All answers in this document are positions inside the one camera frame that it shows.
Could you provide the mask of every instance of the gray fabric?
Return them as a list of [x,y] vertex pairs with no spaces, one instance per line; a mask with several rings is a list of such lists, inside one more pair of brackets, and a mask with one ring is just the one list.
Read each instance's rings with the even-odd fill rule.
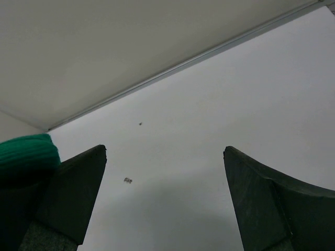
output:
[[33,221],[19,251],[76,251],[77,244],[67,236]]

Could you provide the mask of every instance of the white wall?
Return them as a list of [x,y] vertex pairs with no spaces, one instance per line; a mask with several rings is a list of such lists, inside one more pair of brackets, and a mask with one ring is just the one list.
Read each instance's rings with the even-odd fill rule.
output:
[[0,143],[15,137],[41,133],[42,131],[0,111]]
[[79,250],[242,250],[227,145],[335,189],[334,46],[322,8],[52,131],[63,160],[107,147]]

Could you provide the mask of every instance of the metal ceiling trim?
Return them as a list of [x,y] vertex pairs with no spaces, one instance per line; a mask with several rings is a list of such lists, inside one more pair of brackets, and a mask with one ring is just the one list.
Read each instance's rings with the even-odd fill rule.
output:
[[120,92],[116,95],[113,95],[109,98],[106,98],[90,107],[88,107],[87,109],[81,111],[81,112],[78,112],[76,114],[74,114],[73,116],[70,116],[64,120],[61,120],[59,121],[58,123],[55,123],[54,125],[50,126],[49,128],[46,127],[46,125],[44,123],[40,123],[39,121],[37,121],[36,119],[33,119],[33,118],[30,118],[28,116],[22,116],[21,114],[13,111],[12,109],[9,110],[7,109],[7,111],[5,111],[6,114],[12,116],[12,117],[15,117],[19,120],[21,120],[22,122],[25,122],[25,123],[28,123],[36,128],[39,128],[39,129],[42,129],[42,130],[45,130],[45,129],[48,129],[49,131],[51,130],[54,130],[64,124],[67,124],[79,117],[82,117],[88,113],[91,113],[105,105],[108,105],[112,102],[115,102],[123,97],[126,97],[138,90],[141,90],[142,88],[145,88],[153,83],[156,83],[166,77],[169,77],[175,73],[178,73],[186,68],[189,68],[197,63],[200,63],[208,58],[211,58],[215,55],[218,55],[226,50],[229,50],[235,46],[238,46],[246,41],[249,41],[255,37],[258,37],[272,29],[275,29],[281,25],[284,25],[298,17],[301,17],[307,13],[310,13],[318,8],[321,8],[321,7],[324,7],[324,6],[329,6],[331,4],[335,3],[335,0],[319,0],[317,2],[311,2],[311,3],[308,3],[308,4],[305,4],[303,6],[300,6],[298,8],[295,8],[289,12],[287,12],[286,14],[283,14],[277,18],[274,18],[254,29],[251,29],[249,30],[248,32],[245,32],[244,34],[242,35],[239,35],[231,40],[228,40],[212,49],[209,49],[197,56],[194,56],[172,68],[169,68],[145,81],[142,81],[140,83],[137,83],[135,85],[133,85],[131,88],[128,88],[126,90],[124,90],[123,92]]

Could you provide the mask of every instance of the small insect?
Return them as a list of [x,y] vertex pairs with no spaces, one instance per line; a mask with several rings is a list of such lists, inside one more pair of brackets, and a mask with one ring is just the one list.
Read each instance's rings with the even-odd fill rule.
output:
[[131,183],[132,183],[132,179],[125,178],[125,179],[124,179],[124,182],[131,184]]

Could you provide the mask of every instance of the small dark speck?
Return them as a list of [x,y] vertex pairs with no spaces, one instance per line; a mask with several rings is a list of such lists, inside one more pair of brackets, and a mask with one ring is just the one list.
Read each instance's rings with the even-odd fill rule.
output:
[[132,179],[125,178],[125,179],[124,179],[124,182],[131,184],[131,183],[132,183]]

